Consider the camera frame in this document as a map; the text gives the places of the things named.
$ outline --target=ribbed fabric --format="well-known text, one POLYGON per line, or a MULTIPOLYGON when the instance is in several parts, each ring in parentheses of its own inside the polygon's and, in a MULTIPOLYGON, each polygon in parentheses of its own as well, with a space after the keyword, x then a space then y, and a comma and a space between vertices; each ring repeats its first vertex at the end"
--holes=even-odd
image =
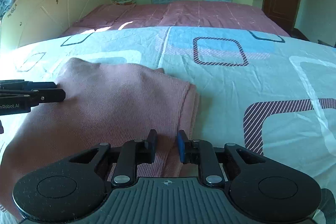
POLYGON ((100 142, 121 146, 158 133, 155 163, 138 176, 178 176, 179 129, 191 135, 196 87, 138 64, 93 64, 71 58, 61 69, 62 103, 40 104, 7 146, 0 166, 0 204, 16 217, 13 187, 25 174, 100 142))

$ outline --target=mattress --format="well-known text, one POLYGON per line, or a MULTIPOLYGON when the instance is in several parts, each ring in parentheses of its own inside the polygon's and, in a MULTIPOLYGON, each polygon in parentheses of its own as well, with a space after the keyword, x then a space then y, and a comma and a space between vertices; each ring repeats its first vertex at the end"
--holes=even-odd
POLYGON ((74 23, 62 36, 99 29, 156 26, 228 28, 289 37, 257 7, 210 1, 175 1, 161 5, 102 5, 74 23))
MULTIPOLYGON (((0 79, 54 81, 71 57, 162 67, 195 84, 193 138, 234 142, 310 175, 323 194, 314 219, 335 223, 335 48, 247 30, 129 28, 21 47, 0 60, 0 79)), ((1 117, 2 153, 24 117, 1 117)))

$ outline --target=pink cloth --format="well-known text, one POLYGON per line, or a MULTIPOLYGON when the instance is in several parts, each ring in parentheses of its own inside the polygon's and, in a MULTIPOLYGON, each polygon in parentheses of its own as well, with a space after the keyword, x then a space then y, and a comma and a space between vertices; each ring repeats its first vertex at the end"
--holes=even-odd
POLYGON ((190 137, 196 116, 196 87, 137 64, 107 65, 71 58, 61 69, 62 103, 40 104, 31 110, 7 146, 0 165, 0 204, 19 217, 12 200, 25 174, 108 142, 121 146, 158 133, 152 165, 138 167, 138 176, 177 177, 181 169, 175 135, 190 137))
POLYGON ((261 9, 244 4, 176 1, 162 5, 103 5, 73 24, 61 36, 94 31, 155 26, 214 27, 260 31, 289 37, 261 9))

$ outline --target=red bedspread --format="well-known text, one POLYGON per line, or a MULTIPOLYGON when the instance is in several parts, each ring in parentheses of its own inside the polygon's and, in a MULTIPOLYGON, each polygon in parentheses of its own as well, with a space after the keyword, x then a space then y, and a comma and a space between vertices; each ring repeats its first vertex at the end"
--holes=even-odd
POLYGON ((289 37, 259 8, 244 4, 176 1, 162 5, 102 5, 73 24, 62 36, 154 26, 214 27, 260 31, 289 37))

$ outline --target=curved headboard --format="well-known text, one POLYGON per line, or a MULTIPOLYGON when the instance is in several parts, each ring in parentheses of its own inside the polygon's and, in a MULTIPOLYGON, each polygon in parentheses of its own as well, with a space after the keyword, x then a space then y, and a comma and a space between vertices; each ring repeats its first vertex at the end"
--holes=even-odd
POLYGON ((1 21, 0 53, 58 37, 111 0, 16 0, 1 21))

